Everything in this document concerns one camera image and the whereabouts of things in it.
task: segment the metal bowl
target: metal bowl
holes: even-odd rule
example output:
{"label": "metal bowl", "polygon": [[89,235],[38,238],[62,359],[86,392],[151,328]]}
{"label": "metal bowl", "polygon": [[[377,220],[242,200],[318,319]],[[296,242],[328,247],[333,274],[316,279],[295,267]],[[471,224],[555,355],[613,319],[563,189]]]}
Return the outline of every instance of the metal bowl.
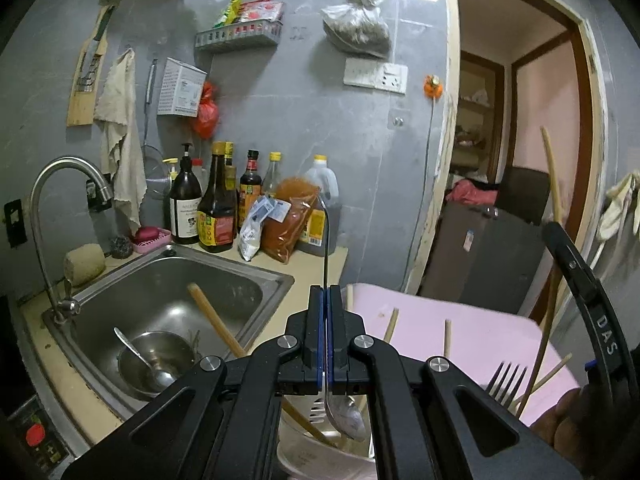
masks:
{"label": "metal bowl", "polygon": [[[133,346],[154,368],[181,377],[195,363],[195,352],[183,338],[172,332],[145,332],[131,340]],[[155,397],[161,388],[151,370],[128,348],[118,355],[118,371],[125,382],[138,393]]]}

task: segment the pink table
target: pink table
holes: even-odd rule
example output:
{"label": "pink table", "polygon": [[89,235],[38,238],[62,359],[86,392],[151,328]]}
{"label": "pink table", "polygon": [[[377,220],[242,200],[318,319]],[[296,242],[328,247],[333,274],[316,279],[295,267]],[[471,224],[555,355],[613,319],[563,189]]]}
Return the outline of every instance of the pink table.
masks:
{"label": "pink table", "polygon": [[[529,367],[518,396],[524,393],[530,368],[536,359],[542,333],[530,319],[474,306],[429,300],[387,290],[375,285],[353,285],[350,310],[360,314],[367,333],[382,339],[394,307],[400,310],[391,344],[400,355],[425,361],[442,355],[444,320],[450,319],[451,361],[477,384],[487,384],[502,361]],[[549,345],[539,377],[560,357]],[[578,383],[564,367],[547,384],[532,394],[520,420],[531,425],[567,390]]]}

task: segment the stainless steel sink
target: stainless steel sink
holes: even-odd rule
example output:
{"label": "stainless steel sink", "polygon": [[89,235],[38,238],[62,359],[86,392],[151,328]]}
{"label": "stainless steel sink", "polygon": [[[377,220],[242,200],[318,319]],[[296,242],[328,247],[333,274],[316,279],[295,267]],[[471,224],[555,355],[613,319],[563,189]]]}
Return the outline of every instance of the stainless steel sink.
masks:
{"label": "stainless steel sink", "polygon": [[250,346],[293,285],[292,276],[251,267],[191,248],[167,245],[110,272],[74,295],[81,311],[62,326],[52,309],[44,322],[69,362],[122,418],[150,399],[118,373],[122,343],[117,326],[132,340],[166,330],[185,338],[200,356],[230,353],[187,292],[197,283],[242,346]]}

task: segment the plastic jug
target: plastic jug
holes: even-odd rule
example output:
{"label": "plastic jug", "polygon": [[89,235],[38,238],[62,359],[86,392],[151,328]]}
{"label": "plastic jug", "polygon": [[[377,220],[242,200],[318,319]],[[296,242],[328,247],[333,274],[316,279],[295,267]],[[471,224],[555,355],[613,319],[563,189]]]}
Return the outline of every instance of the plastic jug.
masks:
{"label": "plastic jug", "polygon": [[[329,215],[329,254],[335,251],[340,227],[340,193],[338,180],[335,173],[327,167],[326,156],[315,155],[313,167],[305,173],[305,178],[320,188],[320,196]],[[326,237],[327,222],[320,201],[317,200],[305,229],[300,235],[296,248],[305,253],[324,256],[324,240]]]}

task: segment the metal bolt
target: metal bolt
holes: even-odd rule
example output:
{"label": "metal bolt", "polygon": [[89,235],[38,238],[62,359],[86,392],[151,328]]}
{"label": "metal bolt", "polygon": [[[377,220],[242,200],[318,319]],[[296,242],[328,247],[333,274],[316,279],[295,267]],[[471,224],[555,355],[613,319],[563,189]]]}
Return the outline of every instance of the metal bolt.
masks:
{"label": "metal bolt", "polygon": [[354,343],[359,348],[369,348],[373,346],[373,338],[370,335],[357,335]]}
{"label": "metal bolt", "polygon": [[293,348],[298,344],[298,340],[292,335],[285,334],[278,338],[278,346],[281,348]]}
{"label": "metal bolt", "polygon": [[202,368],[206,372],[217,370],[221,364],[222,361],[215,355],[208,355],[200,360],[200,368]]}
{"label": "metal bolt", "polygon": [[446,372],[449,370],[449,361],[444,357],[434,357],[429,361],[429,368],[434,372]]}

